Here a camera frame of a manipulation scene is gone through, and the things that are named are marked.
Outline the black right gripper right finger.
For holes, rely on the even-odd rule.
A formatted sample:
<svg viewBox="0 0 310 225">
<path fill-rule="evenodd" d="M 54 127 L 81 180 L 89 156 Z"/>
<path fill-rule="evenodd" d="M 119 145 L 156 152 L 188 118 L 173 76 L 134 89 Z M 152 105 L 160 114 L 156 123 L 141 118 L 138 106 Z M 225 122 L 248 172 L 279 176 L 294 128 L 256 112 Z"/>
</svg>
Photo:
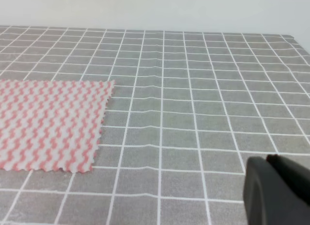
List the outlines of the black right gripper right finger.
<svg viewBox="0 0 310 225">
<path fill-rule="evenodd" d="M 266 161 L 278 172 L 288 187 L 310 204 L 310 170 L 280 155 L 268 155 Z"/>
</svg>

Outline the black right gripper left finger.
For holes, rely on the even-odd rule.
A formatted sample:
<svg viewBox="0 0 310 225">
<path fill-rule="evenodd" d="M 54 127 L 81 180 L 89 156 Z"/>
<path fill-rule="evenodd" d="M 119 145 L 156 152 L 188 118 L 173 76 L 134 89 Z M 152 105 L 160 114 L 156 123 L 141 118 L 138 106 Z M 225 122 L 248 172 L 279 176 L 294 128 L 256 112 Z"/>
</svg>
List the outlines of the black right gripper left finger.
<svg viewBox="0 0 310 225">
<path fill-rule="evenodd" d="M 243 201 L 249 225 L 308 225 L 310 205 L 262 157 L 247 160 Z"/>
</svg>

